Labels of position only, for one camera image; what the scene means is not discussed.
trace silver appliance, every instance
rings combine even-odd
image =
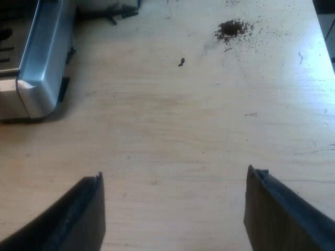
[[[0,120],[54,110],[75,11],[75,0],[0,1]]]

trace wood grain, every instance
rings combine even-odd
[[[231,18],[254,30],[224,52]],[[251,250],[249,164],[335,219],[335,76],[312,1],[147,0],[75,38],[55,113],[0,125],[0,239],[98,171],[102,250]]]

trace coffee grounds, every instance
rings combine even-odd
[[[215,36],[218,40],[223,40],[225,43],[248,31],[248,23],[239,20],[223,22],[218,27],[219,30],[215,32]]]

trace table surface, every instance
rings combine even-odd
[[[218,42],[232,18],[249,39]],[[249,164],[335,219],[335,76],[312,1],[147,0],[75,38],[55,113],[0,125],[0,239],[98,171],[102,250],[251,250]]]

